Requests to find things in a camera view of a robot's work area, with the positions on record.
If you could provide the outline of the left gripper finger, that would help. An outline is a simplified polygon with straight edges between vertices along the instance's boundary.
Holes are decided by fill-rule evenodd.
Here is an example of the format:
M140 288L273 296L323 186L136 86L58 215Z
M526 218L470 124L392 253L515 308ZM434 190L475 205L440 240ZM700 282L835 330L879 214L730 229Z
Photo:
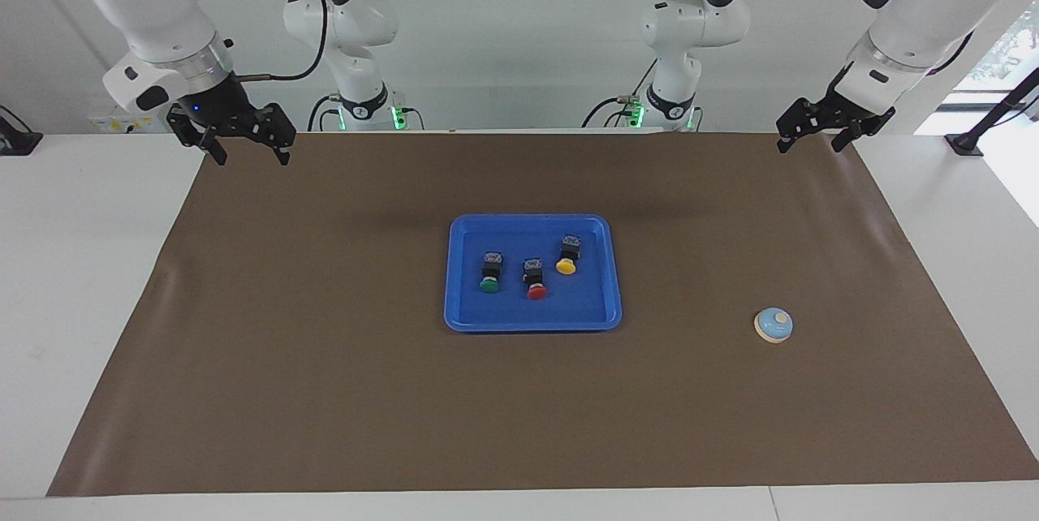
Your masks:
M841 153L845 148L861 139L862 136L875 136L894 118L897 110L891 107L880 115L849 115L841 114L838 120L840 132L832 140L832 149L835 153Z
M823 129L820 124L823 107L806 98L795 100L784 113L777 118L777 149L785 154L797 140L816 134Z

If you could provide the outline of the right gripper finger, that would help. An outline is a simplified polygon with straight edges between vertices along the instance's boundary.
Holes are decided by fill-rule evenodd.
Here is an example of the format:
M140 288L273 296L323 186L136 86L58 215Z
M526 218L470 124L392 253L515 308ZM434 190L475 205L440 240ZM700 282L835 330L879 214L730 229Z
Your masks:
M250 110L244 115L244 125L246 139L270 148L281 166L289 165L297 131L278 103Z
M205 131L199 131L196 124L179 105L172 105L166 113L166 122L170 127L179 144L187 148L198 148L208 154L218 166L227 165L227 150L219 144L215 136L215 127L208 127Z

